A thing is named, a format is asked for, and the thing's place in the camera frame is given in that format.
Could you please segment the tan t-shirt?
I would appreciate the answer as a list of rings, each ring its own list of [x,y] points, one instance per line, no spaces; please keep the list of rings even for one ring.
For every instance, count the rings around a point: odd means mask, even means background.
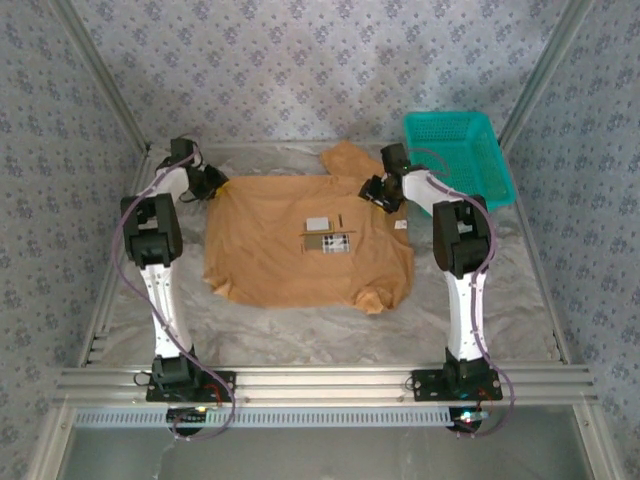
[[[323,175],[233,176],[209,201],[203,278],[239,304],[393,310],[409,296],[414,250],[408,210],[361,199],[383,164],[342,141],[324,151]]]

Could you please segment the teal plastic basket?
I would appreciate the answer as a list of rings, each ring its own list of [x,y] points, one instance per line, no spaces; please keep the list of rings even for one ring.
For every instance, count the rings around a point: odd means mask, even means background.
[[[409,160],[447,186],[480,195],[490,211],[511,205],[515,188],[489,117],[481,112],[411,112],[404,118]]]

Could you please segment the black controller board with LED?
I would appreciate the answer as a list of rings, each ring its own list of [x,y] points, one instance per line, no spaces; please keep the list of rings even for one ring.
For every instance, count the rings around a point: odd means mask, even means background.
[[[165,415],[168,429],[176,438],[190,438],[205,426],[207,409],[205,407],[169,408]]]
[[[474,436],[483,421],[489,418],[489,413],[479,407],[451,407],[449,415],[452,424],[447,429],[456,434],[470,436]]]

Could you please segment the thin aluminium table rail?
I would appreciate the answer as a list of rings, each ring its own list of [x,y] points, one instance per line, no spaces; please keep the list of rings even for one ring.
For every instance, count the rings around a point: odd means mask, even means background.
[[[200,150],[213,150],[213,149],[242,149],[242,148],[276,148],[276,147],[332,147],[337,145],[343,140],[329,139],[329,140],[289,140],[289,141],[256,141],[256,142],[217,142],[217,143],[204,143],[200,141]],[[399,139],[350,139],[346,140],[361,147],[369,146],[384,146],[393,143],[403,143]]]

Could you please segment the slanted aluminium frame post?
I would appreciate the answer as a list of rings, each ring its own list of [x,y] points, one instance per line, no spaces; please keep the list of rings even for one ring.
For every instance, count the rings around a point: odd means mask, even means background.
[[[47,1],[125,135],[138,150],[145,151],[148,142],[71,0]]]
[[[566,1],[565,8],[551,30],[545,47],[501,131],[498,141],[504,153],[513,148],[594,2],[595,0]]]

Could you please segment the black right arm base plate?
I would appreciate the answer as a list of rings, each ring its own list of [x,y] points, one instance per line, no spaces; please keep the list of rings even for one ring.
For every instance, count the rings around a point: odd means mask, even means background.
[[[495,370],[466,378],[444,369],[414,370],[411,372],[411,387],[417,402],[496,401],[504,398]]]

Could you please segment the long aluminium mounting rail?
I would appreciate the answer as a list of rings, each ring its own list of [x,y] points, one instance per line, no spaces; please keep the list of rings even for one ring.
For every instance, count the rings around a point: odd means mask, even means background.
[[[411,366],[234,367],[240,407],[408,407]],[[507,363],[517,406],[592,404],[598,401],[589,369],[583,365]],[[56,404],[140,406],[146,388],[133,381],[137,366],[75,368],[61,373]]]

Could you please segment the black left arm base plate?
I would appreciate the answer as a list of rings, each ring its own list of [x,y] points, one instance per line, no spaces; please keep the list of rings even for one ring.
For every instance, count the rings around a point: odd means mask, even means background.
[[[153,379],[147,385],[147,402],[174,402],[174,403],[230,403],[231,397],[227,388],[235,390],[237,373],[235,371],[216,371],[221,378],[218,381],[209,373],[199,374],[199,385],[187,382],[183,386],[171,386],[161,389]]]

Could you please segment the short aluminium frame leg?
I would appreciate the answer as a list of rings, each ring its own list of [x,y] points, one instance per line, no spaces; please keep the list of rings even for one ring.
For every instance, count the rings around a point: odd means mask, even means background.
[[[56,480],[69,442],[76,409],[52,407],[37,438],[26,480]]]
[[[627,480],[602,407],[582,403],[573,411],[594,480]]]

